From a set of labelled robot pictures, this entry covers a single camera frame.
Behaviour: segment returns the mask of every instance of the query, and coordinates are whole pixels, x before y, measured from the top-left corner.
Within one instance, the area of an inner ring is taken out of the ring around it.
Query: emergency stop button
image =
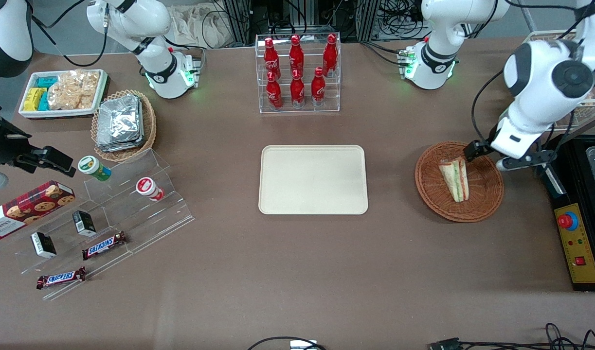
[[[573,212],[565,212],[557,218],[557,224],[560,228],[573,231],[578,228],[578,217]]]

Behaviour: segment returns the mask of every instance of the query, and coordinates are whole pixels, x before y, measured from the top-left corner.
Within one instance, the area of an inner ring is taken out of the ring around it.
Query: sandwich wedge
[[[470,198],[466,160],[462,157],[451,161],[441,161],[438,164],[449,192],[455,202],[467,201]]]

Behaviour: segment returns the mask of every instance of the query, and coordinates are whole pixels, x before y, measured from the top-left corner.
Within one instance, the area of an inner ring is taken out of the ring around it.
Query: cookie image
[[[28,225],[36,220],[39,220],[40,218],[41,218],[41,216],[32,216],[32,217],[28,217],[27,219],[24,219],[23,222]]]
[[[19,217],[23,217],[24,213],[21,212],[21,210],[18,208],[18,206],[13,206],[12,208],[8,209],[8,211],[5,213],[5,215],[7,215],[7,217],[12,217],[14,219],[18,219]]]
[[[61,197],[59,199],[59,201],[57,201],[57,204],[59,204],[60,206],[65,206],[66,204],[70,203],[74,201],[74,196],[73,195],[67,195],[66,197]]]
[[[37,212],[46,212],[47,210],[51,210],[55,208],[55,203],[53,202],[41,202],[36,204],[34,210]]]
[[[46,191],[44,191],[44,193],[46,193],[46,195],[48,195],[49,197],[55,199],[62,194],[62,190],[55,185],[51,185],[46,189]]]

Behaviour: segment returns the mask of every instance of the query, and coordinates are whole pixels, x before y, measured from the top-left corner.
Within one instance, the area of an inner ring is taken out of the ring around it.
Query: table surface
[[[415,188],[422,151],[475,138],[472,98],[521,41],[467,40],[454,76],[435,91],[344,44],[340,113],[280,117],[259,114],[251,48],[208,51],[199,88],[175,100],[151,91],[133,55],[106,55],[96,67],[112,78],[110,92],[150,98],[155,149],[196,219],[52,302],[0,251],[0,349],[243,350],[282,335],[329,350],[423,349],[453,336],[544,341],[547,322],[582,337],[595,328],[595,293],[572,292],[548,195],[529,171],[503,174],[501,208],[477,224],[442,219]],[[70,68],[50,55],[30,66]],[[510,102],[497,80],[477,106],[480,128],[487,132]],[[93,153],[89,119],[14,122],[35,145],[75,159]],[[367,213],[260,213],[260,152],[269,144],[362,146]],[[1,169],[11,185],[0,204],[49,179],[73,188],[87,179]]]

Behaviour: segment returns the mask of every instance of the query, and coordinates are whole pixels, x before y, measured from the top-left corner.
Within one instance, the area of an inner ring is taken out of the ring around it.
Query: red button
[[[557,224],[560,227],[563,228],[571,228],[571,226],[574,224],[574,221],[572,220],[572,217],[566,213],[559,215],[559,217],[557,218]]]

